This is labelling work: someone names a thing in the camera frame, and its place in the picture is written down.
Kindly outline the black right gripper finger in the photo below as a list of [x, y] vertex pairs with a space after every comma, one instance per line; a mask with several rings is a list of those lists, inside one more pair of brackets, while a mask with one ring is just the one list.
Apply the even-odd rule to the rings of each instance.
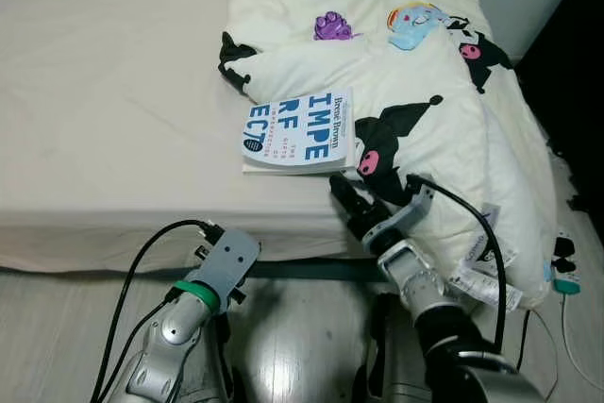
[[354, 188], [346, 177], [332, 177], [329, 179], [329, 192], [346, 217], [346, 225], [357, 226], [361, 223], [363, 215], [368, 210], [368, 203]]
[[370, 212], [383, 214], [383, 216], [388, 213], [388, 206], [363, 182], [351, 183], [351, 195], [354, 197], [351, 206], [353, 206], [354, 212], [359, 216]]

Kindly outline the white blue book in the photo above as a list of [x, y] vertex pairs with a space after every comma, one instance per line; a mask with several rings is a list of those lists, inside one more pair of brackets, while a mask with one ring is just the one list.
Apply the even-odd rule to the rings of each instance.
[[241, 137], [250, 175], [340, 173], [354, 164], [353, 97], [325, 90], [250, 107]]

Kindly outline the cream cartoon print quilt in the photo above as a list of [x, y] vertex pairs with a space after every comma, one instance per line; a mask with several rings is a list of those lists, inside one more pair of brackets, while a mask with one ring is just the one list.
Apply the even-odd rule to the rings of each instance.
[[508, 309], [552, 290], [549, 148], [478, 0], [229, 0], [221, 75], [255, 104], [344, 89], [357, 148], [346, 177], [400, 208], [411, 174], [439, 184], [411, 228], [420, 257], [482, 301], [502, 247]]

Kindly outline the white power strip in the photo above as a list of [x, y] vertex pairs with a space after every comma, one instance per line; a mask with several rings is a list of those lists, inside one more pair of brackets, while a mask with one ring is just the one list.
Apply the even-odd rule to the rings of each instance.
[[553, 290], [557, 294], [574, 295], [581, 292], [579, 266], [575, 255], [577, 255], [577, 244], [568, 233], [558, 231], [553, 258], [549, 262]]

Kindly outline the mattress with white sheet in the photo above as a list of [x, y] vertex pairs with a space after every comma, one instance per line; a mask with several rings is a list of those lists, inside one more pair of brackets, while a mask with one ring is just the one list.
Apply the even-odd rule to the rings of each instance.
[[327, 180], [243, 174], [228, 0], [0, 0], [0, 268], [124, 271], [176, 219], [357, 258]]

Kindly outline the black wardrobe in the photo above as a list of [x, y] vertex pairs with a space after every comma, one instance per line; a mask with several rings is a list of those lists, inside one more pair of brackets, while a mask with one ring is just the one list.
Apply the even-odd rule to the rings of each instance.
[[553, 153], [569, 166], [568, 203], [603, 227], [603, 2], [561, 0], [517, 67]]

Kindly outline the teal bed frame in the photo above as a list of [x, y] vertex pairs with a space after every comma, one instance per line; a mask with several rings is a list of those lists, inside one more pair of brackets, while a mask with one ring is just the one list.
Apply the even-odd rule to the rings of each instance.
[[340, 279], [354, 282], [383, 282], [373, 260], [359, 258], [307, 258], [306, 260], [256, 261], [247, 277], [293, 279]]

